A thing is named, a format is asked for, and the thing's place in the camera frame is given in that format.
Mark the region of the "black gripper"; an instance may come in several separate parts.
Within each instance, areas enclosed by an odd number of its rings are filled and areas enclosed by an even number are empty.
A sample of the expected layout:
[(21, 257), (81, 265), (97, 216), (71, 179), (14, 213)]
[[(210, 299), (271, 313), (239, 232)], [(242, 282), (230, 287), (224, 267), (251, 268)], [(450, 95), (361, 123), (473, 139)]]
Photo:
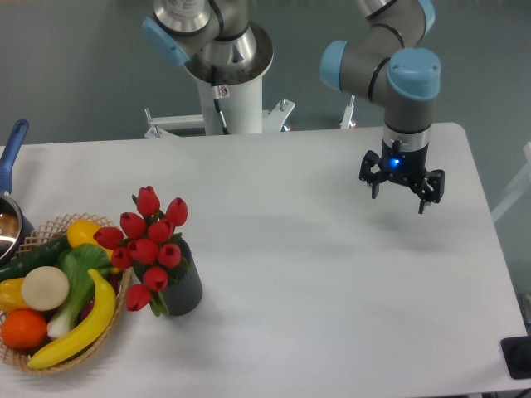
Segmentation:
[(445, 191), (446, 174), (441, 169), (426, 170), (428, 148), (427, 144), (415, 151), (404, 151), (398, 143), (388, 146), (383, 142), (380, 155), (368, 150), (361, 162), (359, 179), (371, 188), (371, 198), (376, 199), (380, 184), (389, 181), (418, 192), (419, 214), (426, 206), (439, 203)]

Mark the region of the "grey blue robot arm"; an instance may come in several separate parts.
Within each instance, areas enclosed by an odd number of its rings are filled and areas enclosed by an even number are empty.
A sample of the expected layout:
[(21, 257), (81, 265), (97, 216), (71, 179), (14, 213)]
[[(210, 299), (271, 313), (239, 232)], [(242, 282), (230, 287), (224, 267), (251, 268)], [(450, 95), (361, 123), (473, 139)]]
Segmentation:
[[(426, 169), (436, 97), (438, 56), (419, 47), (435, 10), (429, 1), (361, 1), (370, 28), (357, 43), (334, 41), (319, 64), (329, 87), (384, 111), (382, 149), (364, 156), (359, 177), (373, 191), (384, 182), (408, 187), (422, 205), (443, 197), (445, 173)], [(197, 82), (209, 135), (262, 133), (262, 78), (273, 61), (267, 32), (246, 1), (157, 1), (142, 30), (167, 63)]]

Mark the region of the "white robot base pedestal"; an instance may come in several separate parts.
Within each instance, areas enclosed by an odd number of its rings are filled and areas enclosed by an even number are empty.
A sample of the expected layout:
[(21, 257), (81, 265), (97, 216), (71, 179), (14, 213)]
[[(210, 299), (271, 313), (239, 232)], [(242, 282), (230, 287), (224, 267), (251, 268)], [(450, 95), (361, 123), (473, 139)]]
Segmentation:
[(153, 118), (146, 109), (144, 137), (167, 137), (181, 129), (203, 129), (207, 135), (288, 132), (295, 103), (280, 99), (272, 109), (262, 104), (262, 78), (273, 55), (269, 35), (254, 22), (235, 39), (206, 44), (184, 64), (197, 84), (202, 112)]

